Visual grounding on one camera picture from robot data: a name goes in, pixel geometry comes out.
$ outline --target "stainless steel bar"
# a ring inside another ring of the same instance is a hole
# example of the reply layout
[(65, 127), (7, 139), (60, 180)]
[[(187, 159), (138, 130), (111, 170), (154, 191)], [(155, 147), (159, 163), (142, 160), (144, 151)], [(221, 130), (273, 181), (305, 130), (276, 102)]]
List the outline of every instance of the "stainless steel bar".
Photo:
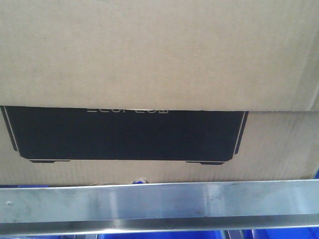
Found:
[(0, 189), (0, 235), (319, 226), (319, 180)]

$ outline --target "metal rail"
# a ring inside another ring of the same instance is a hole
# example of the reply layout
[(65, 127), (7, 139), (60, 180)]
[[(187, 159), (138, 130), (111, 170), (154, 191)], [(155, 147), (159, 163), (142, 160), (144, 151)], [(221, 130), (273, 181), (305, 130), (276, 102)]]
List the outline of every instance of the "metal rail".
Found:
[(319, 226), (319, 180), (0, 189), (0, 235)]

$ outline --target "cardboard box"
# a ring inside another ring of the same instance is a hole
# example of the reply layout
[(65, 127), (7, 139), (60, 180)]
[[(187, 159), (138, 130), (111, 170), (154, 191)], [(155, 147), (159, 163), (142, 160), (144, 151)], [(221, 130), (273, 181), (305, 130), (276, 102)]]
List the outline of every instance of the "cardboard box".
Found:
[(1, 0), (0, 105), (318, 110), (317, 0)]
[(0, 117), (0, 184), (301, 179), (316, 172), (319, 115), (304, 111), (319, 110), (319, 1), (0, 2), (0, 105), (250, 111), (238, 153), (222, 165), (32, 163), (13, 150)]

